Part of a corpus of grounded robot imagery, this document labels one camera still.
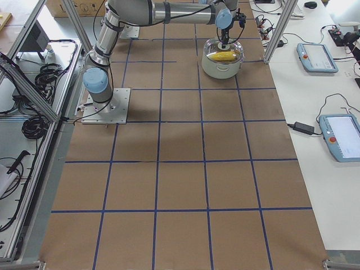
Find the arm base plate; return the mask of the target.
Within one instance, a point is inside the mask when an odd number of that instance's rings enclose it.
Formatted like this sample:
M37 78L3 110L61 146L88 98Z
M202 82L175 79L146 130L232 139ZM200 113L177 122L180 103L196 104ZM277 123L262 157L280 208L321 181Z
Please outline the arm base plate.
M140 27L126 25L119 34L118 39L138 39Z
M83 124L126 124L130 95L130 88L115 88L112 100L101 110L106 103L93 102L91 95L88 94L87 103L91 105L84 108L81 122Z

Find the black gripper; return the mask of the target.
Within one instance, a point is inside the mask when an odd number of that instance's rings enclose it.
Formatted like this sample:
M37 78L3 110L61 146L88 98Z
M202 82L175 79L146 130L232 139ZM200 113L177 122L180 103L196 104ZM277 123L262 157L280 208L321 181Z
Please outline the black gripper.
M229 28L225 28L221 30L220 43L222 48L225 48L229 42Z

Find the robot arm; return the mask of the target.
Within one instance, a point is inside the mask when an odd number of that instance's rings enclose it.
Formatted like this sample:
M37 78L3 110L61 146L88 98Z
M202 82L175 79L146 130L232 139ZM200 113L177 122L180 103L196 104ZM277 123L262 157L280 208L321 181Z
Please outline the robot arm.
M115 109L114 88L110 85L110 57L126 26L150 27L157 24L205 24L218 29L232 28L237 1L198 3L154 2L152 0L108 1L99 38L85 58L83 83L97 114Z

